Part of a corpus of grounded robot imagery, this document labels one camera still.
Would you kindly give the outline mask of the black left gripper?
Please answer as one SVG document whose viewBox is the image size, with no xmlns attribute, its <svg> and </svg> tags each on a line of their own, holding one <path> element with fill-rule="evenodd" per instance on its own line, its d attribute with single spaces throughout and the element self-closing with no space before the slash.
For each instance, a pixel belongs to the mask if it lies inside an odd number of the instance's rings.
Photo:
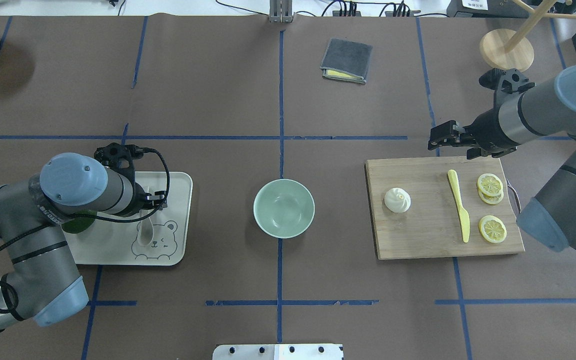
<svg viewBox="0 0 576 360">
<path fill-rule="evenodd" d="M 138 192 L 136 197 L 137 209 L 142 210 L 163 210 L 167 208 L 168 193 L 164 190 L 154 193 Z"/>
</svg>

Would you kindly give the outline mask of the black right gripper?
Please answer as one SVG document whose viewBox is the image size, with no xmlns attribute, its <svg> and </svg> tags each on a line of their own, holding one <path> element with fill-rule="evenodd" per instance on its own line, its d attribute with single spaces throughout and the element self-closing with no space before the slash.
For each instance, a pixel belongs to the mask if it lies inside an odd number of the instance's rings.
<svg viewBox="0 0 576 360">
<path fill-rule="evenodd" d="M 428 151 L 440 147 L 474 147 L 474 137 L 458 121 L 448 120 L 430 129 Z"/>
</svg>

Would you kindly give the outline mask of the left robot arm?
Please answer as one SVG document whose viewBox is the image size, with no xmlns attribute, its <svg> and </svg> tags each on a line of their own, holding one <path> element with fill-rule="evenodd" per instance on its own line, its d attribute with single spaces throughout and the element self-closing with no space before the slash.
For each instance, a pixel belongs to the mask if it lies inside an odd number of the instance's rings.
<svg viewBox="0 0 576 360">
<path fill-rule="evenodd" d="M 33 319 L 47 327 L 80 312 L 89 294 L 62 226 L 77 219 L 136 223 L 167 205 L 147 193 L 134 161 L 158 151 L 111 143 L 93 157 L 55 155 L 27 180 L 0 186 L 0 333 Z"/>
</svg>

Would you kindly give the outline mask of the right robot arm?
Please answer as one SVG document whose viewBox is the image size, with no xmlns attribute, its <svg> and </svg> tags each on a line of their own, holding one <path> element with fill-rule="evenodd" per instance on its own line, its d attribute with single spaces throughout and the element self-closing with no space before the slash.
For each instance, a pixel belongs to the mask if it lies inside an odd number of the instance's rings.
<svg viewBox="0 0 576 360">
<path fill-rule="evenodd" d="M 428 148 L 464 147 L 469 160 L 500 158 L 527 145 L 527 159 L 553 170 L 519 212 L 518 227 L 553 252 L 576 251 L 576 64 L 535 83 L 519 69 L 494 68 L 479 80 L 493 107 L 472 123 L 446 121 L 430 130 Z"/>
</svg>

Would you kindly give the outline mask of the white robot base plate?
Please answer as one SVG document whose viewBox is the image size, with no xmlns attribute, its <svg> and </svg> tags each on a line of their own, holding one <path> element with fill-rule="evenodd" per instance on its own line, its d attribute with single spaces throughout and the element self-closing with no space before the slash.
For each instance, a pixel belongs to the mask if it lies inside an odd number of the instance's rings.
<svg viewBox="0 0 576 360">
<path fill-rule="evenodd" d="M 343 360 L 342 344 L 277 343 L 222 344 L 215 347 L 213 360 Z"/>
</svg>

